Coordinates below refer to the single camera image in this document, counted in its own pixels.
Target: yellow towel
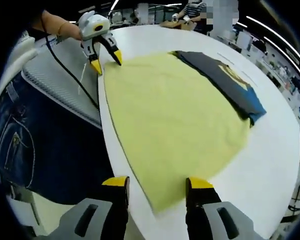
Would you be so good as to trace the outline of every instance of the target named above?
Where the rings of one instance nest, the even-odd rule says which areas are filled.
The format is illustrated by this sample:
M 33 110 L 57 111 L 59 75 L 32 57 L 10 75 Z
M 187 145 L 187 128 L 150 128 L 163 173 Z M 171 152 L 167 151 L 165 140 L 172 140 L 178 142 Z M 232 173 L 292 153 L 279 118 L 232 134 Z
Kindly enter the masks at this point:
M 172 54 L 108 63 L 104 81 L 114 128 L 154 212 L 185 197 L 189 176 L 222 170 L 247 141 L 250 120 Z

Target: cable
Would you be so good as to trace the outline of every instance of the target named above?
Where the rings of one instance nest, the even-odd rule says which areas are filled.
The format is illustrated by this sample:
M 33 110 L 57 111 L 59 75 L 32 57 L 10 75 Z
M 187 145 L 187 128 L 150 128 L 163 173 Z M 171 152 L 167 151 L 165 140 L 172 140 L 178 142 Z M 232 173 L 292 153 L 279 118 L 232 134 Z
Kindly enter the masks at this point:
M 72 72 L 69 71 L 68 68 L 66 68 L 66 66 L 57 58 L 57 56 L 55 55 L 54 51 L 52 50 L 51 48 L 51 45 L 50 45 L 50 42 L 49 42 L 49 39 L 48 39 L 48 32 L 47 32 L 47 29 L 46 29 L 46 26 L 44 24 L 44 21 L 42 19 L 42 16 L 40 17 L 40 20 L 41 20 L 41 24 L 42 24 L 42 28 L 43 28 L 43 31 L 45 33 L 45 41 L 46 41 L 46 46 L 47 48 L 49 49 L 51 55 L 53 56 L 53 58 L 56 60 L 56 62 L 76 81 L 76 83 L 81 87 L 81 89 L 84 91 L 84 93 L 87 95 L 87 97 L 90 99 L 90 101 L 92 102 L 93 106 L 100 112 L 100 109 L 99 109 L 99 106 L 98 104 L 95 102 L 95 100 L 91 97 L 91 95 L 88 93 L 88 91 L 85 89 L 85 87 L 81 84 L 81 82 L 78 80 L 78 78 L 76 78 L 75 75 L 73 75 Z

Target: striped shirt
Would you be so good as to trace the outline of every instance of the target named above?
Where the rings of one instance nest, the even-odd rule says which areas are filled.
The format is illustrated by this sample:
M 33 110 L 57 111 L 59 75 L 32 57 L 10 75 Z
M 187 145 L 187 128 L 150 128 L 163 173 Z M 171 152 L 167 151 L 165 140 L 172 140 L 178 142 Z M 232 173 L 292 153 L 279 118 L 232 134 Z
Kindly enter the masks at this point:
M 183 11 L 185 12 L 185 15 L 187 15 L 189 18 L 195 18 L 200 16 L 201 12 L 206 11 L 204 8 L 207 7 L 207 4 L 205 4 L 204 2 L 201 3 L 200 5 L 198 4 L 193 4 L 193 3 L 188 3 L 187 5 L 185 5 Z M 207 23 L 204 23 L 202 20 L 200 22 L 196 22 L 196 26 L 195 26 L 195 31 L 201 31 L 203 29 L 203 25 L 205 25 Z

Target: white tabletop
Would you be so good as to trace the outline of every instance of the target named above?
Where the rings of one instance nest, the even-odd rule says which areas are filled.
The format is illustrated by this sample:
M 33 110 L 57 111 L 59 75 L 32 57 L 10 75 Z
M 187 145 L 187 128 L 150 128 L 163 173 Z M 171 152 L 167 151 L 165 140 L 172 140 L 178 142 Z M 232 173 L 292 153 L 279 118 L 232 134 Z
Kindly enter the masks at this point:
M 251 129 L 248 144 L 219 174 L 209 179 L 222 201 L 229 201 L 250 217 L 254 229 L 269 238 L 285 214 L 295 188 L 300 162 L 299 124 L 290 106 L 268 77 L 244 56 L 197 32 L 143 25 L 112 31 L 125 60 L 173 50 L 203 52 L 228 64 L 249 82 L 267 111 Z M 103 65 L 113 61 L 101 49 Z M 146 240 L 189 239 L 185 200 L 154 215 L 139 185 L 111 121 L 103 77 L 99 104 L 104 139 L 116 176 L 130 176 L 129 211 Z

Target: denim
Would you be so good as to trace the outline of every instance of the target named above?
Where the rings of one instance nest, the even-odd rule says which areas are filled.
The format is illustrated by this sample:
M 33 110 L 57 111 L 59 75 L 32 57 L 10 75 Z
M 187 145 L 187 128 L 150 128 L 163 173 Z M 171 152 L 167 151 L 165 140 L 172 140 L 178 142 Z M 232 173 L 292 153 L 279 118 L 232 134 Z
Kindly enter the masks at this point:
M 0 96 L 0 174 L 50 201 L 74 205 L 113 177 L 103 133 L 18 73 Z

